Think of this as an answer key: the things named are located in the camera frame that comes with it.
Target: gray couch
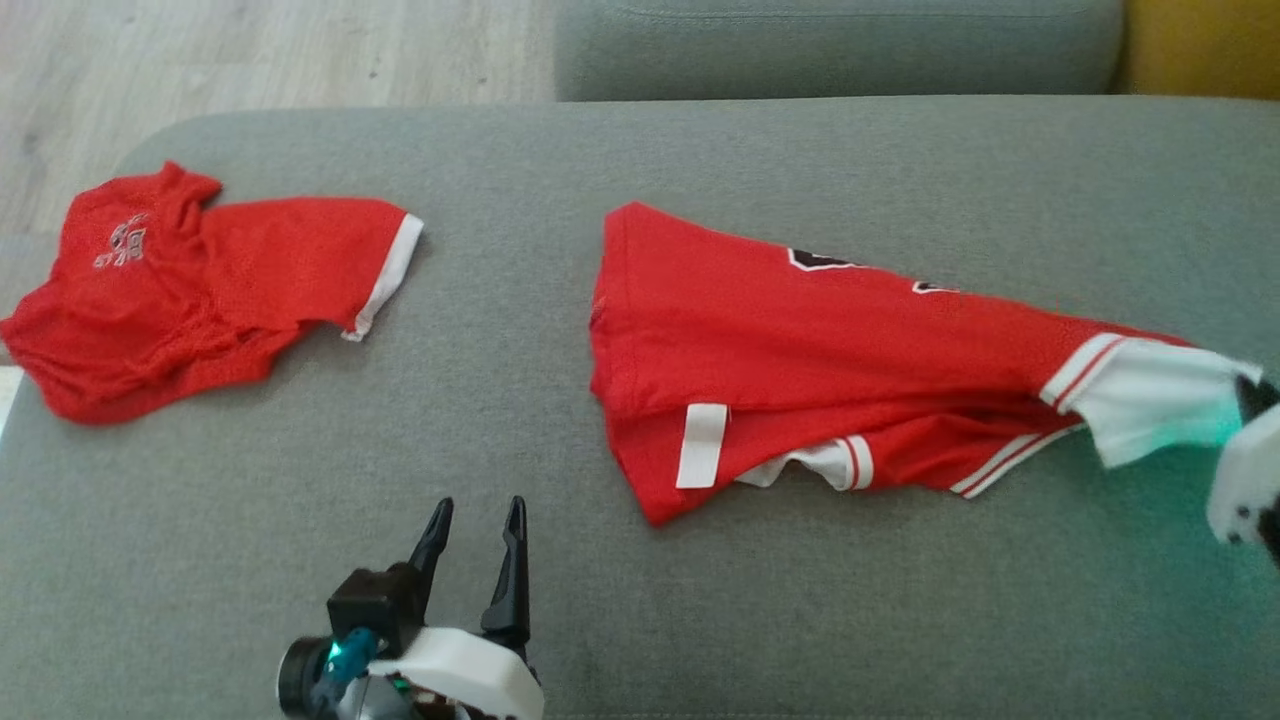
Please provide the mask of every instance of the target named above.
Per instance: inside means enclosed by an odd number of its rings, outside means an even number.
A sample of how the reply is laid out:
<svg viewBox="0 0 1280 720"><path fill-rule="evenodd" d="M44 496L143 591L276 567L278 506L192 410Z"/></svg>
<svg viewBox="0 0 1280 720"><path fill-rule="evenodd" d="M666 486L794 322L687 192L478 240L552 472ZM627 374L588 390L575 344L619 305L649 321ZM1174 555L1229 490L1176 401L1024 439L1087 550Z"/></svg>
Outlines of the gray couch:
<svg viewBox="0 0 1280 720"><path fill-rule="evenodd" d="M796 471L648 527L604 443L600 220L716 228L1179 333L1280 366L1280 105L855 97L202 118L224 201L371 195L428 243L364 345L76 427L28 383L0 452L6 717L276 716L289 639L458 502L429 619L475 628L529 500L549 717L1274 716L1280 583L1203 519L1215 454L1062 441L974 502Z"/></svg>

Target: mustard yellow fabric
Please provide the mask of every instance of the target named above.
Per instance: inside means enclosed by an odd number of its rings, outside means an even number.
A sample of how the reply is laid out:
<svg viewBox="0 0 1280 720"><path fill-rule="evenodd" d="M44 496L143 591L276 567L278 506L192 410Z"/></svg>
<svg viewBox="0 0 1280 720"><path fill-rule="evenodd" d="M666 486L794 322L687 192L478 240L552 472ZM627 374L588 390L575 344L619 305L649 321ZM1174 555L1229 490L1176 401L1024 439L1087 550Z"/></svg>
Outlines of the mustard yellow fabric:
<svg viewBox="0 0 1280 720"><path fill-rule="evenodd" d="M1116 90L1280 100L1280 0L1128 0Z"/></svg>

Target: white robot part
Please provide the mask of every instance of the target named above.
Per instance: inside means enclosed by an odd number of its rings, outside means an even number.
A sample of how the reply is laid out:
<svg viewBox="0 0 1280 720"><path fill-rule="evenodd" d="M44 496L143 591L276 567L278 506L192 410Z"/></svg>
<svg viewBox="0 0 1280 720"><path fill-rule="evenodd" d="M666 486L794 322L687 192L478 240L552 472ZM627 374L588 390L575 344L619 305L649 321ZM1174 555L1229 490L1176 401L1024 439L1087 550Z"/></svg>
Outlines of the white robot part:
<svg viewBox="0 0 1280 720"><path fill-rule="evenodd" d="M497 717L543 717L543 688L525 661L506 647L456 628L422 628L401 657L371 662L369 675L399 675ZM365 705L372 700L366 698Z"/></svg>
<svg viewBox="0 0 1280 720"><path fill-rule="evenodd" d="M1280 405L1244 425L1222 448L1208 496L1208 524L1220 542L1263 542L1262 514L1280 500Z"/></svg>

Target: wooden floor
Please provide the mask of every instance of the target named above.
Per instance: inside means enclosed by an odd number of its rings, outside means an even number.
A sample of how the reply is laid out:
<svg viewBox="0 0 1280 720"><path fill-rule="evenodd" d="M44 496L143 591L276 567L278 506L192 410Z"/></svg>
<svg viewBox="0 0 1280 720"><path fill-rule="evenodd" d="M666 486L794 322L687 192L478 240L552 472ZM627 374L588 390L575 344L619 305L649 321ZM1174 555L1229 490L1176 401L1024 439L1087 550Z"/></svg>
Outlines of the wooden floor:
<svg viewBox="0 0 1280 720"><path fill-rule="evenodd" d="M0 0L0 318L47 273L70 199L152 132L228 110L552 100L556 3Z"/></svg>

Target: gray fabric surface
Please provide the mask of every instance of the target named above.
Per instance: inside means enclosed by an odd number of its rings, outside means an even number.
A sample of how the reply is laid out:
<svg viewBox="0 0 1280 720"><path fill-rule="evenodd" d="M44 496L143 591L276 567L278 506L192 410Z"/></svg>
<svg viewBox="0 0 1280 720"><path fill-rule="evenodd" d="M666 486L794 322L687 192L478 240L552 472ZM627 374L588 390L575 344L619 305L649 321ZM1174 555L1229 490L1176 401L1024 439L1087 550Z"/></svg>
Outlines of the gray fabric surface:
<svg viewBox="0 0 1280 720"><path fill-rule="evenodd" d="M1280 105L897 97L287 111L161 132L224 200L381 196L429 245L369 340L101 429L26 384L0 446L9 717L275 716L287 643L458 502L475 628L529 498L550 717L1272 716L1280 582L1203 519L1216 456L1085 434L974 502L795 473L643 521L588 392L604 213L1181 333L1280 366Z"/></svg>
<svg viewBox="0 0 1280 720"><path fill-rule="evenodd" d="M561 100L1103 92L1121 0L581 0Z"/></svg>

